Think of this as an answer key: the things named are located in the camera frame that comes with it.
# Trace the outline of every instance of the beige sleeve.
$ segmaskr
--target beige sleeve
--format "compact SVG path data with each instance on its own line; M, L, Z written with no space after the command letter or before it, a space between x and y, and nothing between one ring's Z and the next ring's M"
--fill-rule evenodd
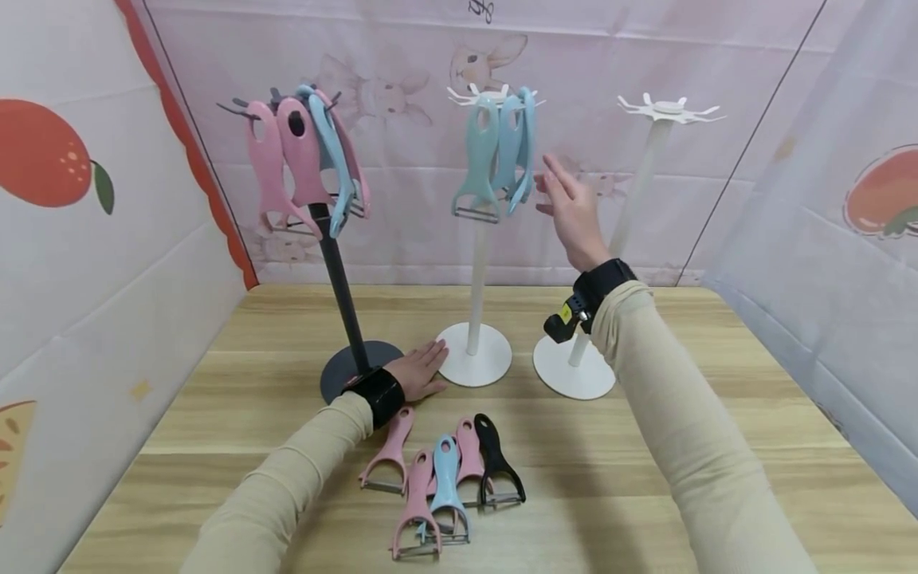
M746 444L689 352L628 282L599 308L593 343L669 483L702 574L816 572Z
M373 432L363 398L345 393L249 473L201 526L183 574L274 574L297 521L344 455Z

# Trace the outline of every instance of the pink backdrop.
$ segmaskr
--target pink backdrop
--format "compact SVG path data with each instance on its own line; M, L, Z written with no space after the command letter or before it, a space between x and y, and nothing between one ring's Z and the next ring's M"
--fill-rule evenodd
M697 284L862 0L136 0L186 102L262 282L327 279L318 246L252 230L257 190L244 120L216 102L265 99L301 81L342 91L375 191L375 213L341 236L353 282L463 283L473 227L450 214L462 182L466 111L446 86L539 90L539 152L554 151L601 195L610 233L647 120L615 106L688 98L721 122L677 126L626 258L655 285ZM570 281L550 222L524 206L492 234L488 282Z

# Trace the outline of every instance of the orange border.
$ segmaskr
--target orange border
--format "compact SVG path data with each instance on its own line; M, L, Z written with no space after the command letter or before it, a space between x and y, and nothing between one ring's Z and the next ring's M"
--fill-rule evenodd
M217 222L217 227L223 231L227 237L227 247L229 247L229 256L236 263L236 266L242 270L242 279L245 281L245 287L251 289L258 285L258 278L255 276L255 269L252 267L252 260L249 259L245 246L242 245L242 239L236 232L236 227L230 219L230 214L223 206L223 200L220 197L219 190L214 184L210 170L207 169L207 162L204 156L197 148L197 142L191 133L191 129L185 122L182 109L178 106L169 84L166 82L165 75L162 73L162 67L156 60L156 54L147 34L140 22L140 17L134 9L131 0L115 0L115 4L124 14L128 24L128 34L131 42L134 44L134 50L140 57L143 67L146 68L150 78L160 89L160 99L162 100L162 109L165 111L169 124L172 126L176 137L185 146L185 155L188 158L188 165L191 167L191 173L194 174L197 184L201 190L207 194L207 201L210 204L210 212Z

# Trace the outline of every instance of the black vegetable peeler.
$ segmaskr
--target black vegetable peeler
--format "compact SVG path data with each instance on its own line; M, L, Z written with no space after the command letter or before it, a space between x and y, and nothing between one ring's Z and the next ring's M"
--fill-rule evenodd
M525 502L526 490L522 487L520 475L513 470L513 467L504 458L504 454L500 452L498 429L487 415L480 412L475 415L475 432L478 435L481 455L485 459L485 473L481 476L481 483L478 487L478 505L497 507L498 504ZM495 492L494 494L487 492L488 482L496 485L493 477L501 473L510 477L513 486L516 487L516 492Z

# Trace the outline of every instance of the red fruit print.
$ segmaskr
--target red fruit print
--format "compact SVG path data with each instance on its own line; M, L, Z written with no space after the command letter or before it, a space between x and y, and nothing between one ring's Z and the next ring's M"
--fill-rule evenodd
M34 206L62 208L82 199L92 183L111 215L111 178L70 124L34 102L0 99L0 188Z
M897 148L864 170L845 199L845 221L864 235L918 234L918 147Z

